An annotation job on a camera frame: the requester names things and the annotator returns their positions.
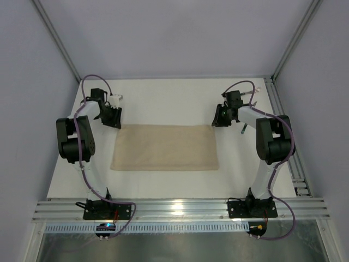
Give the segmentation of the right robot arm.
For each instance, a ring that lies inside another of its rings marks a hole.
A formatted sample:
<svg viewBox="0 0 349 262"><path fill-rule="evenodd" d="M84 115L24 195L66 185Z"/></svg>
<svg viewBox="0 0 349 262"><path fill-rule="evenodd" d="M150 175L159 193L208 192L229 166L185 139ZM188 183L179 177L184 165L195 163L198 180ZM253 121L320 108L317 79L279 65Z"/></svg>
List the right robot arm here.
<svg viewBox="0 0 349 262"><path fill-rule="evenodd" d="M213 127L229 127L233 121L242 122L256 130L256 152L260 159L256 178L245 199L229 198L227 210L230 218L276 218L273 201L275 179L295 152L290 119L286 115L274 116L243 103L239 91L222 94L224 102L216 106Z"/></svg>

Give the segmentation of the beige cloth napkin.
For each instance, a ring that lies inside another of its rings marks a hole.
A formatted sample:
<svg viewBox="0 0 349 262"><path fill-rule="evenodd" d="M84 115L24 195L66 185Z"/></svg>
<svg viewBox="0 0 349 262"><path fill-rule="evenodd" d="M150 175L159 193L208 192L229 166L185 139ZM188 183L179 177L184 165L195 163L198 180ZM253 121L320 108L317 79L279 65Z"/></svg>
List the beige cloth napkin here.
<svg viewBox="0 0 349 262"><path fill-rule="evenodd" d="M215 171L214 130L208 125L129 124L117 133L111 162L115 171Z"/></svg>

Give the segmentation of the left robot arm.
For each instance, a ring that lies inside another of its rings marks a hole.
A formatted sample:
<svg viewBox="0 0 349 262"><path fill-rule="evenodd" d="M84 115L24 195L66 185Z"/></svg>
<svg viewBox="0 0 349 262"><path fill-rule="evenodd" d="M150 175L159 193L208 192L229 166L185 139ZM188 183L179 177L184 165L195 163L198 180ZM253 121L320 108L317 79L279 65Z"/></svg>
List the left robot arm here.
<svg viewBox="0 0 349 262"><path fill-rule="evenodd" d="M99 120L104 126L121 129L122 99L121 94L107 94L100 88L93 88L90 96L83 97L75 113L56 121L59 155L81 175L87 187L87 199L83 206L88 211L93 206L110 207L115 204L94 160L97 146L91 123Z"/></svg>

